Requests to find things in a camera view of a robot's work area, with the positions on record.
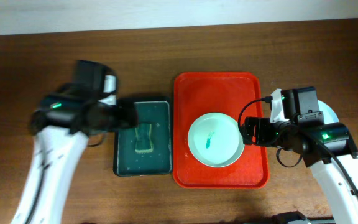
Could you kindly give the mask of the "yellow green sponge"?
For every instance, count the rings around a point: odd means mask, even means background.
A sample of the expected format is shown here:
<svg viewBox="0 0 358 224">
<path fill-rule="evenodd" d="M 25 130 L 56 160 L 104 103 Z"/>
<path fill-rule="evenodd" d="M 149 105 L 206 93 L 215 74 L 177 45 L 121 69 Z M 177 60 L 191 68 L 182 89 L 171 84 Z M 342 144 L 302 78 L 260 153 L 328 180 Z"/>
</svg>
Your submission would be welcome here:
<svg viewBox="0 0 358 224">
<path fill-rule="evenodd" d="M 151 140 L 152 125 L 149 123 L 140 123 L 135 129 L 135 152 L 138 154 L 150 153 L 154 149 Z"/>
</svg>

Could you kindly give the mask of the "light blue plate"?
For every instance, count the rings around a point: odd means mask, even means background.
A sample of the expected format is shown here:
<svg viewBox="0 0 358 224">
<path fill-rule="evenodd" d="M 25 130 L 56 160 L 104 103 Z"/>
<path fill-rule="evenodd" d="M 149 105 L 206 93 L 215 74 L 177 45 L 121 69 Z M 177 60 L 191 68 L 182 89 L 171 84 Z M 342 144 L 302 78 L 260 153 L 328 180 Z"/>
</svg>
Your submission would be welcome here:
<svg viewBox="0 0 358 224">
<path fill-rule="evenodd" d="M 328 106 L 326 103 L 324 103 L 320 100 L 318 101 L 318 106 L 319 106 L 320 111 L 323 112 L 325 124 L 339 122 L 339 118 L 338 118 L 337 114 L 334 112 L 334 110 L 330 106 Z"/>
</svg>

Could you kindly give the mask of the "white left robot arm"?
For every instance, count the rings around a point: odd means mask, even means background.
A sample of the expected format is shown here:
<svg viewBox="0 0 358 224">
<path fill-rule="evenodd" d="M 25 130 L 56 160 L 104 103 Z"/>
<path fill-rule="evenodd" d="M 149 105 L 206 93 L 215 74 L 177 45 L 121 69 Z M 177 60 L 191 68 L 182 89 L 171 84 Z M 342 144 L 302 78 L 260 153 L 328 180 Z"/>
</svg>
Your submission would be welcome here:
<svg viewBox="0 0 358 224">
<path fill-rule="evenodd" d="M 67 83 L 34 111 L 34 151 L 12 223 L 60 223 L 71 181 L 90 137 L 133 128 L 133 103 L 116 99 L 117 83 Z"/>
</svg>

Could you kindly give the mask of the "red plastic tray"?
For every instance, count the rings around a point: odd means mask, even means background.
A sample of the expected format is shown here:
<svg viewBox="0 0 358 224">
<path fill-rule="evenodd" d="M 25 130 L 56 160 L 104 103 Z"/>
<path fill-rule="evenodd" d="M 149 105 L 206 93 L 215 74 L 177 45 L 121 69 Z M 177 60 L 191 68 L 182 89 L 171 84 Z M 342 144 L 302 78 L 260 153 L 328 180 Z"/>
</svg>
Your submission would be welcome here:
<svg viewBox="0 0 358 224">
<path fill-rule="evenodd" d="M 191 153 L 188 133 L 197 118 L 222 113 L 237 121 L 241 109 L 260 98 L 258 79 L 247 72 L 186 72 L 173 91 L 173 178 L 184 188 L 259 189 L 269 180 L 267 150 L 244 146 L 239 158 L 224 167 L 202 164 Z"/>
</svg>

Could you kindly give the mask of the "pale green plate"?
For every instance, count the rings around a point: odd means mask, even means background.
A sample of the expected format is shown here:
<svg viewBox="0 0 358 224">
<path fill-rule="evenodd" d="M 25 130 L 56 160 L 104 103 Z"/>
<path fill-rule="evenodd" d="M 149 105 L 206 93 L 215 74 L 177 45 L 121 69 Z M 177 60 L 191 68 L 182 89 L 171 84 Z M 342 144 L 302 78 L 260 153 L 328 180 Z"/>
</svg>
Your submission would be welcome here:
<svg viewBox="0 0 358 224">
<path fill-rule="evenodd" d="M 188 147 L 200 163 L 221 168 L 235 163 L 244 151 L 237 121 L 223 113 L 207 113 L 189 128 Z"/>
</svg>

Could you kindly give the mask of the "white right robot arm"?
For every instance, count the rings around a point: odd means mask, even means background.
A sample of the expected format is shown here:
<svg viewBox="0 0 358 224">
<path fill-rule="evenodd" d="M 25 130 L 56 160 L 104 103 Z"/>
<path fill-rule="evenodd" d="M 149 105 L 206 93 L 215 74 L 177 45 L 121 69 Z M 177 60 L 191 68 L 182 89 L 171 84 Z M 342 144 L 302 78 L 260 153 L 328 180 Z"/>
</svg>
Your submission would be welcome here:
<svg viewBox="0 0 358 224">
<path fill-rule="evenodd" d="M 299 155 L 326 196 L 336 223 L 358 223 L 358 148 L 349 129 L 319 106 L 314 87 L 275 90 L 261 98 L 269 118 L 237 119 L 245 145 Z"/>
</svg>

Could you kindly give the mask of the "dark green water basin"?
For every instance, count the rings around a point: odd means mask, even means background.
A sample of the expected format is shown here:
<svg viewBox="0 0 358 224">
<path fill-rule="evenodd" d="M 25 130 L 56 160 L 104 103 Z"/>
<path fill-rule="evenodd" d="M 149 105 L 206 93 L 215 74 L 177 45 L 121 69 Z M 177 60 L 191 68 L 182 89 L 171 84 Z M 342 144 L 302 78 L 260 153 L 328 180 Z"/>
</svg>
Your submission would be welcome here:
<svg viewBox="0 0 358 224">
<path fill-rule="evenodd" d="M 152 125 L 150 153 L 135 152 L 135 129 L 116 132 L 113 172 L 119 177 L 169 174 L 173 169 L 172 112 L 165 96 L 128 98 L 134 102 L 140 123 Z"/>
</svg>

